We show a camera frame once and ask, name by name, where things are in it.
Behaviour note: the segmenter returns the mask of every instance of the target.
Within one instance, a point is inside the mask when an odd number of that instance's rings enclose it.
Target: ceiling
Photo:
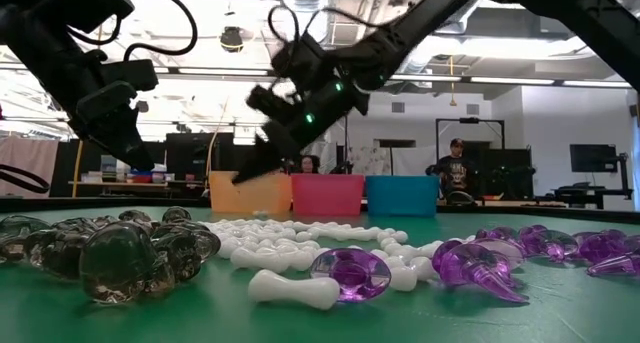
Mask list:
[[[122,59],[125,48],[134,42],[145,42],[169,49],[180,49],[189,42],[191,30],[179,8],[170,0],[131,0],[136,10],[122,24],[117,41],[102,46],[111,61]],[[157,67],[188,68],[270,68],[270,57],[278,50],[279,41],[267,26],[269,10],[280,0],[181,0],[192,12],[198,25],[199,40],[195,49],[184,56],[171,57],[136,50],[135,58],[150,58]],[[406,11],[416,0],[283,0],[297,12],[305,26],[311,12],[327,5],[342,9],[371,22],[389,21]],[[527,77],[555,79],[604,79],[612,70],[566,27],[557,21],[537,17],[517,5],[500,6],[480,0],[456,14],[451,24],[427,37],[401,67],[403,74],[455,74],[494,77]],[[113,31],[115,21],[105,22],[102,34],[90,36],[105,39]],[[244,46],[239,53],[228,53],[220,45],[225,27],[242,29]],[[276,29],[291,37],[291,18],[286,12],[274,15]],[[367,28],[341,16],[319,15],[310,26],[317,39],[328,48],[348,46],[365,36]],[[95,49],[79,43],[85,49]],[[17,63],[6,48],[0,47],[0,64]],[[35,78],[28,72],[0,70],[2,93],[0,102],[5,116],[34,118],[64,117],[57,112]],[[254,85],[250,80],[161,79],[152,92],[141,93],[137,100],[149,105],[141,113],[140,130],[149,139],[175,131],[175,121],[192,123],[193,130],[211,130],[218,122],[240,122],[257,125],[264,117],[244,104]],[[393,83],[385,89],[398,92],[449,92],[450,83],[433,83],[416,87]],[[278,88],[292,90],[291,85]],[[491,99],[503,87],[482,84],[458,84],[464,93],[483,93]],[[18,130],[18,122],[12,123]],[[64,123],[27,125],[47,134],[69,134]]]

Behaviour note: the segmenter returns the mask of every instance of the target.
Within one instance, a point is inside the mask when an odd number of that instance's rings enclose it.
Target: green tabletop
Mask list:
[[[160,218],[164,208],[131,207]],[[53,222],[78,216],[118,215],[124,208],[28,213]],[[207,209],[194,219],[213,221]],[[536,216],[440,214],[435,219],[362,216],[340,223],[404,230],[423,245],[475,233],[480,227],[544,224],[567,233],[616,228],[640,234],[640,226]],[[321,245],[375,243],[321,241]],[[0,342],[233,342],[233,343],[524,343],[637,342],[640,284],[633,278],[591,278],[584,267],[536,260],[514,276],[530,303],[517,306],[462,287],[447,291],[419,284],[410,293],[389,290],[363,304],[317,311],[291,303],[256,305],[247,297],[254,272],[234,271],[218,258],[168,298],[125,306],[92,304],[78,284],[60,282],[26,266],[0,268]],[[287,274],[304,278],[304,274]]]

